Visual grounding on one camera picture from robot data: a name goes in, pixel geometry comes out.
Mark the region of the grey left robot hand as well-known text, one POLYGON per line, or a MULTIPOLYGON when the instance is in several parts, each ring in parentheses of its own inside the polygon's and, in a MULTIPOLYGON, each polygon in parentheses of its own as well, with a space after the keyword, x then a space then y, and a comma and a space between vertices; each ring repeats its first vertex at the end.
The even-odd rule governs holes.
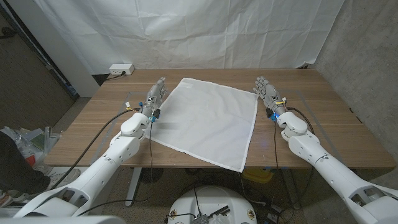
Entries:
POLYGON ((165 77, 161 77, 147 93, 141 113, 146 115, 148 118, 151 117, 153 112, 160 108, 166 92, 165 77))

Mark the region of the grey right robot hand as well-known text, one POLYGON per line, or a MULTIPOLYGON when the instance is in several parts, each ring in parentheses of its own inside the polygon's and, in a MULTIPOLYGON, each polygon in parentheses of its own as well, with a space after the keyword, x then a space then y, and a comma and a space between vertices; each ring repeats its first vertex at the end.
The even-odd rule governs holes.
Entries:
POLYGON ((257 77, 255 84, 256 86, 253 88, 253 91, 266 106, 267 116, 269 118, 272 116, 278 118, 281 114, 287 111, 285 106, 286 99, 281 97, 274 85, 272 85, 263 76, 257 77))

